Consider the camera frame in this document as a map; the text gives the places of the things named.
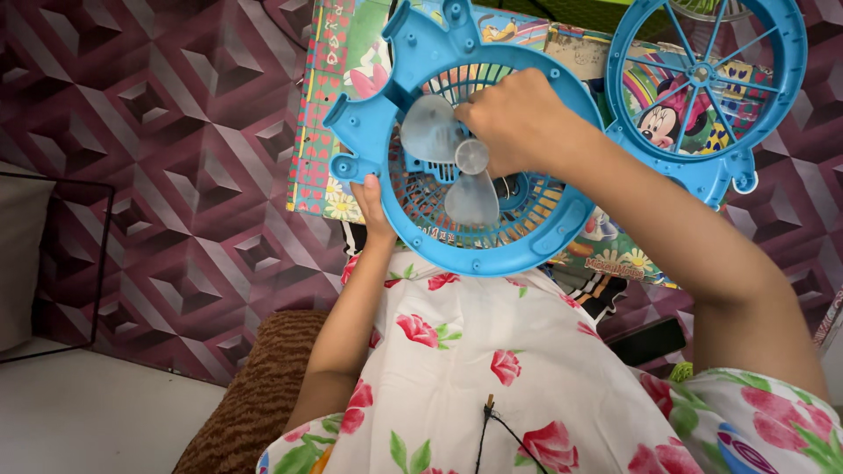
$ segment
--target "blue fan guard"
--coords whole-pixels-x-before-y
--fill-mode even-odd
[[[694,55],[666,0],[636,0],[632,4],[620,22],[606,65],[606,97],[615,117],[606,128],[607,135],[714,208],[730,180],[739,192],[750,192],[757,186],[751,148],[787,113],[802,81],[807,59],[804,24],[793,0],[773,0],[771,5],[745,0],[744,4],[765,26],[766,32],[761,37],[770,38],[776,62],[772,86],[718,77],[717,67],[741,50],[719,64],[709,61],[715,34],[705,54]],[[628,56],[627,52],[647,16],[662,7],[677,27],[688,58],[693,58],[693,64],[688,61],[687,67],[673,67],[675,72],[691,78],[686,84],[692,89],[690,102],[700,92],[709,94],[731,138],[729,146],[719,152],[688,155],[656,148],[637,131],[634,117],[624,107],[621,76],[625,62],[647,63]],[[412,8],[410,2],[402,2],[397,8],[382,32],[392,44],[395,57],[389,81],[375,96],[365,100],[352,101],[347,94],[340,94],[323,120],[351,152],[333,156],[330,172],[340,180],[361,183],[366,174],[374,173],[384,189],[384,211],[393,228],[410,248],[432,264],[478,277],[522,272],[547,261],[570,243],[584,227],[594,204],[558,180],[546,175],[522,174],[518,176],[518,195],[502,200],[497,226],[478,229],[453,223],[445,215],[443,199],[448,183],[456,175],[434,178],[439,169],[419,166],[406,156],[398,140],[397,124],[424,94],[425,84],[428,93],[440,94],[456,105],[474,90],[527,67],[542,71],[566,106],[583,119],[600,128],[603,122],[590,94],[561,63],[524,46],[483,43],[470,16],[469,0],[446,0],[442,11],[444,26]],[[723,8],[719,8],[715,33],[722,12]],[[474,77],[459,73],[466,66],[476,67]],[[433,91],[429,81],[442,74],[453,74],[455,68],[457,80]],[[705,68],[707,79],[698,80],[700,68]],[[739,140],[711,90],[714,81],[741,83],[771,95],[759,119]]]

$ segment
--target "metal frame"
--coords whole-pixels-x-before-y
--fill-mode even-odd
[[[116,194],[116,190],[112,185],[105,184],[105,183],[98,183],[95,181],[83,181],[83,180],[69,180],[67,178],[50,178],[47,176],[41,175],[25,175],[22,173],[8,173],[5,171],[0,171],[0,176],[8,176],[11,178],[21,178],[25,180],[39,180],[39,181],[53,181],[55,183],[62,183],[62,184],[69,184],[69,185],[80,185],[80,186],[98,186],[104,187],[108,191],[108,205],[105,207],[105,222],[103,223],[103,234],[99,240],[99,262],[97,262],[97,281],[96,286],[94,287],[94,313],[91,318],[91,335],[89,340],[84,344],[78,344],[76,346],[70,347],[62,347],[61,349],[53,349],[51,351],[42,351],[39,353],[32,353],[23,356],[13,357],[13,358],[6,358],[0,360],[0,364],[6,364],[9,362],[15,362],[18,360],[24,360],[27,358],[36,358],[48,354],[55,354],[55,353],[64,353],[67,351],[72,351],[74,349],[86,349],[88,347],[92,347],[94,342],[97,339],[97,328],[99,326],[99,302],[102,299],[102,291],[103,291],[103,280],[105,278],[105,247],[108,245],[108,234],[109,228],[111,226],[111,210],[114,206],[114,195]]]

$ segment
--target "sleeve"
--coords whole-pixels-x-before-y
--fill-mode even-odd
[[[316,418],[285,433],[260,455],[255,473],[322,472],[340,433],[343,415]]]
[[[706,472],[843,473],[840,417],[806,391],[737,369],[669,387],[663,412]]]

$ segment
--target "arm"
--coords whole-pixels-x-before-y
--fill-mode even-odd
[[[316,337],[284,433],[318,417],[344,412],[366,363],[395,232],[380,207],[380,186],[374,175],[366,176],[365,187],[352,183],[352,192],[368,223],[366,245]]]
[[[489,147],[493,175],[536,170],[576,187],[694,298],[695,371],[750,370],[828,400],[796,294],[770,258],[567,109],[541,72],[507,76],[456,114]]]

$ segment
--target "smartphone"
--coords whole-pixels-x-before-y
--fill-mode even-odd
[[[631,367],[675,353],[687,344],[682,325],[675,317],[655,321],[606,342],[609,349]]]

